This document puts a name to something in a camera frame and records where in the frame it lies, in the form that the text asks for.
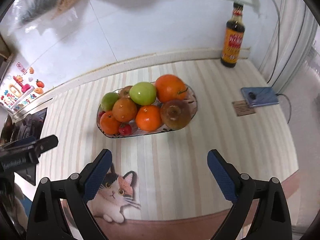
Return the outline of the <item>gloved left hand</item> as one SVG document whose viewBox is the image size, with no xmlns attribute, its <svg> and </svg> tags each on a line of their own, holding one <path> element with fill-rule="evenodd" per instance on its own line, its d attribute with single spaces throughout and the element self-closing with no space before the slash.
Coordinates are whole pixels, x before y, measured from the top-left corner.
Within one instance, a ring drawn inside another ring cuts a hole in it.
<svg viewBox="0 0 320 240">
<path fill-rule="evenodd" d="M 21 188 L 8 178 L 1 178 L 1 202 L 14 226 L 18 230 L 26 230 L 28 217 L 21 200 L 24 200 Z"/>
</svg>

